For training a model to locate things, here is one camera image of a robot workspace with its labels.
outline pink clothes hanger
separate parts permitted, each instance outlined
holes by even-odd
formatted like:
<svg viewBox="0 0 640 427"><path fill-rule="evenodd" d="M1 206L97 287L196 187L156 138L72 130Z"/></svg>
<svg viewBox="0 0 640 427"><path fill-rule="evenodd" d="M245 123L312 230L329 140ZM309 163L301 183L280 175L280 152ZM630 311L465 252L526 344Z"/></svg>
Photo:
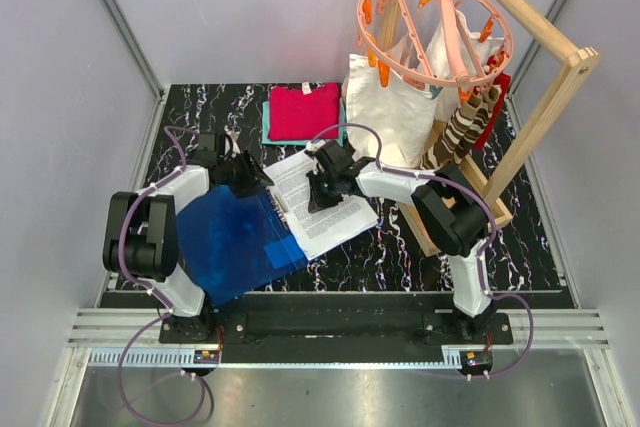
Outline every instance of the pink clothes hanger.
<svg viewBox="0 0 640 427"><path fill-rule="evenodd" d="M457 3L454 4L453 0L436 0L439 7L439 14L442 19L447 59L449 61L449 70L451 72L450 78L439 78L433 74L422 47L422 43L418 38L418 33L415 28L417 22L414 22L406 0L396 1L398 2L401 11L400 19L402 19L401 21L406 24L409 41L416 51L418 61L422 66L424 73L420 73L415 68L410 68L406 63L403 64L389 58L386 53L376 45L375 36L372 32L373 27L376 24L373 21L373 15L375 14L377 16L382 14L389 0L377 0L375 12L373 12L372 0L359 0L357 6L358 43L366 49L370 65L376 65L375 59L384 59L385 65L381 73L384 72L385 77L387 74L386 69L388 67L416 88L424 89L425 85L435 85L442 87L457 87L460 88L461 91L471 90L473 87L485 89L492 84L493 80L508 65L513 54L513 37L511 35L511 30L509 29L507 21L502 13L498 11L498 9L493 6L489 0L473 0L480 3L488 11L492 25L497 23L500 25L502 32L504 33L503 47L500 52L503 61L497 68L492 69L489 72L485 72L484 66L480 63L480 60L473 49L471 39L456 13ZM460 36L460 39L462 39L462 43L469 53L469 57L473 64L473 70L475 72L469 72L462 60L458 35Z"/></svg>

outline wooden pole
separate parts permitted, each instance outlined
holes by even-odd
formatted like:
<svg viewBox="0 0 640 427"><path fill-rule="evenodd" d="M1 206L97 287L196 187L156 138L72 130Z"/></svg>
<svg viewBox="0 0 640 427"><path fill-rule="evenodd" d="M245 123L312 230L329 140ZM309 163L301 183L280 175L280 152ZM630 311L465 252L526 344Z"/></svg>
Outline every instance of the wooden pole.
<svg viewBox="0 0 640 427"><path fill-rule="evenodd" d="M400 6L397 0L389 0L382 13L380 33L376 36L377 45L383 52L393 47L396 36L396 25L400 15Z"/></svg>
<svg viewBox="0 0 640 427"><path fill-rule="evenodd" d="M549 22L527 0L496 1L560 62L564 62L578 50L555 25Z"/></svg>
<svg viewBox="0 0 640 427"><path fill-rule="evenodd" d="M580 86L600 61L600 55L591 47L569 56L553 80L513 144L500 161L493 175L482 189L482 197L489 204L498 200L525 161L562 113Z"/></svg>

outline striped cloth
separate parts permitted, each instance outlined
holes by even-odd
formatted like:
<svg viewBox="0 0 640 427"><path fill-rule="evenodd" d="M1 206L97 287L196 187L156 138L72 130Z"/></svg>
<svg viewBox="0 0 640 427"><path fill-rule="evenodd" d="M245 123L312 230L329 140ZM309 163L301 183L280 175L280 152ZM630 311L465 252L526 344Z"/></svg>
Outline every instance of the striped cloth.
<svg viewBox="0 0 640 427"><path fill-rule="evenodd" d="M482 98L475 94L469 100L460 102L445 129L422 156L421 169L439 169L453 160L458 144L473 123L481 105Z"/></svg>
<svg viewBox="0 0 640 427"><path fill-rule="evenodd" d="M493 114L493 108L500 99L501 90L499 86L492 85L487 92L482 94L482 104L476 112L473 122L467 128L464 137L460 139L460 142L453 152L453 161L456 164L462 162L462 159L471 152L471 147L474 146L478 138L487 128L489 119L491 119L491 115Z"/></svg>
<svg viewBox="0 0 640 427"><path fill-rule="evenodd" d="M494 85L488 92L472 94L461 102L442 134L422 156L420 168L439 169L449 162L462 162L484 132L499 98L500 87Z"/></svg>

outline paper with text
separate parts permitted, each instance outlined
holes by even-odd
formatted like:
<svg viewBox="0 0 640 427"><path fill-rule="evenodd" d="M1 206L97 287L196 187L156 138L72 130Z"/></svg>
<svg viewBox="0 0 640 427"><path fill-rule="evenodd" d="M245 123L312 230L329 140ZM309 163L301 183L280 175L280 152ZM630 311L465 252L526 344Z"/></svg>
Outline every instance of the paper with text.
<svg viewBox="0 0 640 427"><path fill-rule="evenodd" d="M309 260L378 223L369 202L357 196L345 196L336 207L310 214L307 172L311 172L314 165L314 160L298 152L264 169L275 184L269 190L278 203L283 204L280 207L291 233Z"/></svg>

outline black marble surface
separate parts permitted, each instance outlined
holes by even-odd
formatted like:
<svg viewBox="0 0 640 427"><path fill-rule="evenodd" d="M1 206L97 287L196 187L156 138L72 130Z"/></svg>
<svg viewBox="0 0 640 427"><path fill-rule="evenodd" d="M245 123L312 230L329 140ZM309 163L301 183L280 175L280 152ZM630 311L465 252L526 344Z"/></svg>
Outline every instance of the black marble surface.
<svg viewBox="0 0 640 427"><path fill-rule="evenodd" d="M263 166L294 153L294 147L263 146L262 103L276 84L174 85L168 94L159 134L146 174L153 182L178 165L166 125L235 132ZM490 143L475 152L476 163L489 175L515 136L503 112ZM183 135L187 150L195 140ZM554 261L524 169L502 199L514 214L487 252L489 282L497 290L556 290L560 288ZM371 201L383 221L358 237L309 262L305 269L257 290L268 291L433 291L449 290L451 277L444 257L427 258L395 203Z"/></svg>

